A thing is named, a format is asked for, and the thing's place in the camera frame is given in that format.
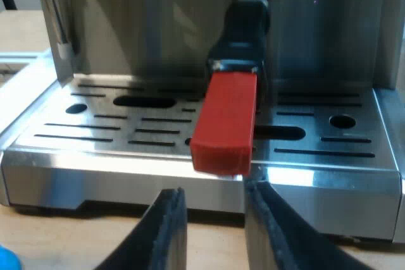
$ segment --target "red rectangular object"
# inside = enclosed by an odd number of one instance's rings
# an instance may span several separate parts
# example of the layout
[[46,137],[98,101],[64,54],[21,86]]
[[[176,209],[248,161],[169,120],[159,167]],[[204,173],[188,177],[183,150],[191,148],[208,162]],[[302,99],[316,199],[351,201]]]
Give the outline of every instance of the red rectangular object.
[[218,72],[209,83],[190,142],[196,171],[247,175],[252,158],[257,76]]

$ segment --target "espresso machine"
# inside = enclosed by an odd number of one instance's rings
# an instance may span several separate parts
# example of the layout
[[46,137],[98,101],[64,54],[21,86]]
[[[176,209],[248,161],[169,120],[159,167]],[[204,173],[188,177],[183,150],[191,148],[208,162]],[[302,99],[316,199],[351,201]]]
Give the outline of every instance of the espresso machine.
[[[42,0],[52,55],[7,99],[0,202],[182,187],[188,208],[243,213],[243,177],[194,171],[189,147],[232,1]],[[322,233],[405,242],[405,0],[265,1],[251,171]]]

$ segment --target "blue object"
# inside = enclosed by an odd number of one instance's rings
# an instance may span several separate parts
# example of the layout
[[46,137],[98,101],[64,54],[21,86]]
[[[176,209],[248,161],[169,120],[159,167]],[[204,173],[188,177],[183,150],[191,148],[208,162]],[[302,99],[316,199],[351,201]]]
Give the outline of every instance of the blue object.
[[21,270],[21,264],[17,255],[2,246],[0,246],[0,269]]

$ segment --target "stainless steel panel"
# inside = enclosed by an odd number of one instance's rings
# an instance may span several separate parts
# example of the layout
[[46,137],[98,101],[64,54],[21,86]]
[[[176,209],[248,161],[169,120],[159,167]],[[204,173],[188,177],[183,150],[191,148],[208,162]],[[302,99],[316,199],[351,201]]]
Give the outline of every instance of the stainless steel panel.
[[[67,209],[86,200],[147,204],[162,188],[183,187],[191,208],[243,212],[241,176],[219,178],[192,168],[185,140],[203,100],[186,88],[134,77],[74,79],[6,150],[2,169],[10,203]],[[279,193],[318,230],[390,240],[400,177],[373,90],[335,89],[304,94],[281,88],[277,104],[261,109],[256,124],[296,126],[305,137],[256,138],[253,166],[267,170]],[[173,98],[176,104],[114,105],[123,95]],[[87,109],[66,113],[74,104]],[[356,125],[332,126],[330,118],[339,114],[352,116]],[[134,140],[138,144],[128,143]]]
[[[166,109],[114,105],[113,101],[123,95],[165,98],[172,95],[176,104]],[[285,90],[280,92],[278,104],[273,108],[262,109],[257,115],[256,124],[297,126],[306,132],[306,136],[300,140],[256,139],[254,141],[256,151],[252,156],[254,163],[396,170],[372,90],[359,90],[352,95],[337,93],[330,97],[299,95],[296,95],[296,92],[290,94]],[[45,149],[58,147],[86,152],[103,151],[134,156],[153,154],[158,157],[176,156],[190,159],[189,147],[184,142],[193,134],[203,101],[192,99],[195,98],[192,92],[188,97],[184,93],[183,97],[177,96],[177,91],[167,92],[167,87],[160,87],[156,83],[148,86],[145,82],[129,84],[125,82],[119,86],[116,82],[111,83],[102,78],[92,79],[91,82],[76,79],[49,101],[40,118],[22,133],[13,146]],[[66,113],[66,109],[74,104],[85,104],[87,109],[78,114]],[[297,116],[294,113],[311,113],[313,116]],[[353,117],[356,126],[350,129],[332,126],[330,118],[340,114]],[[126,119],[105,118],[103,115],[125,116]],[[136,129],[169,130],[177,133],[145,133],[137,132]],[[72,137],[105,140],[77,140]],[[322,137],[342,140],[323,141]],[[370,142],[351,142],[353,138],[365,138]],[[174,144],[173,146],[128,144],[131,140]],[[319,151],[330,153],[321,155]]]
[[390,147],[401,174],[401,203],[397,216],[394,242],[405,242],[405,107],[396,91],[376,90],[378,103],[387,128]]
[[[182,187],[192,209],[244,212],[241,176],[196,173],[190,161],[181,159],[10,149],[3,163],[13,205],[75,209],[86,200],[148,204],[162,188]],[[396,172],[260,168],[317,230],[392,239],[400,191]]]
[[3,152],[0,150],[0,204],[3,206],[9,206],[6,182],[4,180],[3,169],[1,167],[2,160]]
[[[55,81],[52,55],[45,52],[5,83],[0,89],[0,135]],[[29,93],[22,88],[30,88]]]
[[402,81],[399,73],[404,69],[400,65],[404,22],[405,0],[383,0],[374,72],[376,86],[394,89],[397,81]]
[[4,156],[11,204],[76,209],[86,200],[150,204],[182,187],[187,207],[243,212],[242,178],[197,173],[181,159],[134,159],[101,153],[10,150]]
[[[58,77],[76,72],[205,82],[206,56],[222,30],[229,2],[70,0],[78,61],[65,66],[56,56]],[[46,1],[44,6],[57,54],[53,14]],[[382,6],[383,0],[271,0],[268,75],[370,87]]]
[[397,77],[397,91],[402,103],[405,105],[405,29],[402,40],[401,57],[399,59],[399,71]]

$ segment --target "drip tray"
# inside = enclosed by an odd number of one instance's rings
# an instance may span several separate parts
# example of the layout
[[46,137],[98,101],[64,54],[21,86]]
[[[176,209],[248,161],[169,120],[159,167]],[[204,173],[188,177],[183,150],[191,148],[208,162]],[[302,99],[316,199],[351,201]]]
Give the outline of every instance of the drip tray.
[[[148,204],[162,188],[183,187],[190,208],[244,212],[241,176],[192,168],[189,142],[203,100],[191,90],[85,81],[54,94],[5,151],[10,204]],[[392,238],[401,188],[373,89],[281,91],[276,105],[256,113],[252,170],[266,171],[322,232]]]
[[[203,101],[159,91],[71,83],[13,148],[190,159]],[[281,92],[257,112],[254,138],[253,163],[396,170],[372,90]]]

